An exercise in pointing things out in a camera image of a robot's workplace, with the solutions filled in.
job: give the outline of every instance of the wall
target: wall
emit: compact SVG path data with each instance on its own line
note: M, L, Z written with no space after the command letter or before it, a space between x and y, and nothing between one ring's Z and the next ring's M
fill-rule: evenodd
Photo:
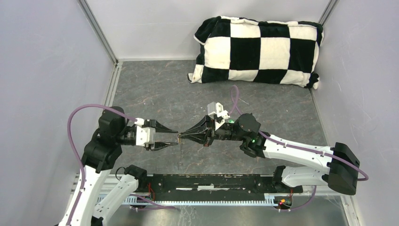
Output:
M1 1L0 30L0 225L55 225L78 172L66 121L104 101L113 65L76 0ZM73 121L80 153L98 115Z
M317 22L328 0L87 0L119 59L195 59L205 19Z
M398 9L396 0L340 1L316 67L314 96L328 140L348 144L370 176L355 196L368 226L397 222Z

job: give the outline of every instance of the black and white checkered pillow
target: black and white checkered pillow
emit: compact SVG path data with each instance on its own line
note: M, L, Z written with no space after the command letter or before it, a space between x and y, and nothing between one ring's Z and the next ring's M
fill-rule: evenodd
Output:
M313 22L258 22L218 16L194 35L200 43L191 83L244 80L317 89L314 73L323 27Z

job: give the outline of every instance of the white square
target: white square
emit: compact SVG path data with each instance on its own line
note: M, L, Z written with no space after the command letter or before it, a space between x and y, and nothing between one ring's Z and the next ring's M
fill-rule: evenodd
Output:
M258 70L229 70L229 80L253 81L258 75Z
M288 70L280 84L294 84L305 87L309 83L310 73Z
M251 24L230 24L232 38L260 38L261 29Z
M289 36L292 39L306 39L306 40L317 40L317 30L312 26L294 26L289 28Z
M205 66L218 69L230 68L230 37L208 38L204 49Z
M288 69L290 38L261 38L259 69Z

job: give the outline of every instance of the black wire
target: black wire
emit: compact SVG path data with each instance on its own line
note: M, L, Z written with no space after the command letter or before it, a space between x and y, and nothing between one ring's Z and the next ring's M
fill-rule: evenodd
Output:
M124 170L126 170L125 167L121 166L121 167L119 167L119 168L115 171L115 177L116 177L117 180L120 180L120 178L118 178L117 174L118 174L118 171L119 171L121 168L123 168Z

